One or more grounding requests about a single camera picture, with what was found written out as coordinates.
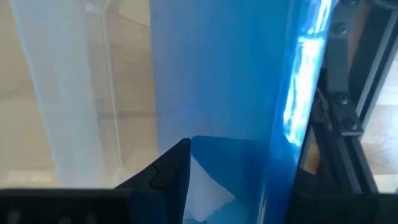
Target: blue plastic sheet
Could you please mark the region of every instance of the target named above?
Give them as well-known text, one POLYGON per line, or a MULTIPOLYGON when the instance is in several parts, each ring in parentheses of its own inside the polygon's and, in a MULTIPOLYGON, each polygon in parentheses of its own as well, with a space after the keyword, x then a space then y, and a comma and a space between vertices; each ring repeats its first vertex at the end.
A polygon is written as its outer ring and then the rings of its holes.
POLYGON ((185 223, 283 223, 333 5, 150 2, 159 149, 193 137, 185 223))

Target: screw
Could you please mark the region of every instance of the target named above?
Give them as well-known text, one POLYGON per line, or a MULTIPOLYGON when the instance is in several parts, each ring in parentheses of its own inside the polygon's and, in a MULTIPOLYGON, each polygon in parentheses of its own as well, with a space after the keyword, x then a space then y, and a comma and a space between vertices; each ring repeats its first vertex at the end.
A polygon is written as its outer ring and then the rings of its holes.
POLYGON ((351 118, 344 119, 343 124, 344 127, 349 130, 356 130, 358 128, 356 122, 351 118))
POLYGON ((347 32, 347 26, 344 22, 338 22, 334 26, 333 31, 335 32, 336 35, 343 35, 347 32))
POLYGON ((336 96, 336 101, 341 105, 346 105, 348 103, 348 98, 344 94, 339 94, 336 96))

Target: black bracket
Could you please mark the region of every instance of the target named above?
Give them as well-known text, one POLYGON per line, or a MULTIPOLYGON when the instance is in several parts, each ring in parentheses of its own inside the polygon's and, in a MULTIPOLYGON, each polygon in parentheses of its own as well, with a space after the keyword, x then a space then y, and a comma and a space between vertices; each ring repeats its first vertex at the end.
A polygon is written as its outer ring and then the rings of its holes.
POLYGON ((349 93, 331 92, 327 95, 330 119, 333 130, 341 136, 360 136, 363 134, 361 121, 349 93))

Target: transparent plastic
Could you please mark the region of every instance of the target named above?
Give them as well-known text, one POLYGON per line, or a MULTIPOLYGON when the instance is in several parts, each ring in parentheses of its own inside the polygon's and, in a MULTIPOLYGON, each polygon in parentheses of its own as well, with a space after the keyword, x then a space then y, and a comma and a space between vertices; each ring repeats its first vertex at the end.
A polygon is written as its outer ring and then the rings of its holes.
POLYGON ((12 0, 60 187, 192 138, 184 223, 283 223, 332 0, 12 0))

